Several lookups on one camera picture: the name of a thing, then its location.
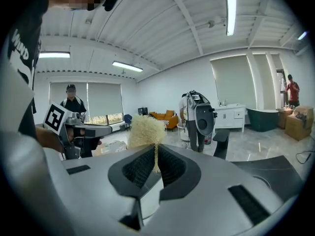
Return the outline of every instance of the red shirt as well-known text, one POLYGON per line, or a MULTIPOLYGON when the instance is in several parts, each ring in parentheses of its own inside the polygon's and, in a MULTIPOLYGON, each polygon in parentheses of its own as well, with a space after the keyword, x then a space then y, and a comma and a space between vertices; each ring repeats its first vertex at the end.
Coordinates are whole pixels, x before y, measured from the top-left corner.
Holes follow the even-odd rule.
POLYGON ((290 90, 290 101, 299 101, 299 93, 293 88, 293 85, 300 90, 299 85, 296 82, 287 85, 286 90, 290 90))

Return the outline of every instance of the orange armchair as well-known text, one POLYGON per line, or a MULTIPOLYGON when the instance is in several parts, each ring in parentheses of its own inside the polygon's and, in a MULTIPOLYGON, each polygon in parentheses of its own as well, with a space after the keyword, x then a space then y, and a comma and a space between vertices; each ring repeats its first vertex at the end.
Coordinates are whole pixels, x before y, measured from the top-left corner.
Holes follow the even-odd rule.
POLYGON ((149 114, 153 115, 157 120, 167 120, 168 125, 166 125, 166 128, 172 129, 172 131, 178 124, 178 117, 174 115, 175 111, 173 110, 167 110, 166 114, 158 114, 156 112, 150 112, 149 114))

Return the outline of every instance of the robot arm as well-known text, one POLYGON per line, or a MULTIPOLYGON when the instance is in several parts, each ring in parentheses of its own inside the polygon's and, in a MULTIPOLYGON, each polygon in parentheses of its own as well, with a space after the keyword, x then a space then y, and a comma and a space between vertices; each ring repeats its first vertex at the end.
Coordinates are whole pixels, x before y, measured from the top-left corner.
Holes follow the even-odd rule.
POLYGON ((68 129, 73 129, 74 138, 100 139, 112 132, 111 126, 86 125, 83 123, 85 115, 74 113, 66 108, 52 103, 44 120, 44 127, 54 132, 62 144, 66 159, 79 158, 81 149, 76 147, 69 138, 68 129))

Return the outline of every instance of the cable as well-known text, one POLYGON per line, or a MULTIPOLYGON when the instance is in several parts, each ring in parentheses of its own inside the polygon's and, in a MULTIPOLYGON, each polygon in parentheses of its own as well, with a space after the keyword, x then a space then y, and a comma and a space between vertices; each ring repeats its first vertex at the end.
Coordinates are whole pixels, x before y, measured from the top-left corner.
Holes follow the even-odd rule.
POLYGON ((300 164, 305 164, 307 161, 308 161, 308 159, 310 158, 310 156, 311 156, 311 154, 312 153, 310 153, 309 155, 308 155, 308 157, 306 158, 306 160, 304 161, 304 163, 302 163, 299 159, 297 159, 297 155, 300 155, 300 154, 303 154, 304 152, 315 152, 315 150, 305 150, 305 151, 303 151, 303 152, 301 152, 301 153, 297 153, 296 155, 295 155, 295 158, 296 158, 296 160, 300 163, 300 164))

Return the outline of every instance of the black t-shirt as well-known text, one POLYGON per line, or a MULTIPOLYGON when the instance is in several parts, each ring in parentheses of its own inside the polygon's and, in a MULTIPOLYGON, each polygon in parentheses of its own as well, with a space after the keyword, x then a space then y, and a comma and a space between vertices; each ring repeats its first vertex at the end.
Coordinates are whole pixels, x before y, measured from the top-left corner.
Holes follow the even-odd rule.
POLYGON ((60 103, 60 105, 72 112, 78 113, 86 112, 87 110, 84 107, 83 101, 81 99, 79 100, 81 101, 81 104, 77 101, 76 98, 74 98, 73 101, 67 99, 65 106, 63 105, 63 101, 60 103))
MULTIPOLYGON (((40 52, 40 28, 42 17, 48 9, 49 0, 34 0, 22 13, 9 32, 8 58, 12 67, 33 89, 35 68, 40 52)), ((34 99, 27 108, 19 131, 36 138, 32 108, 34 99)))

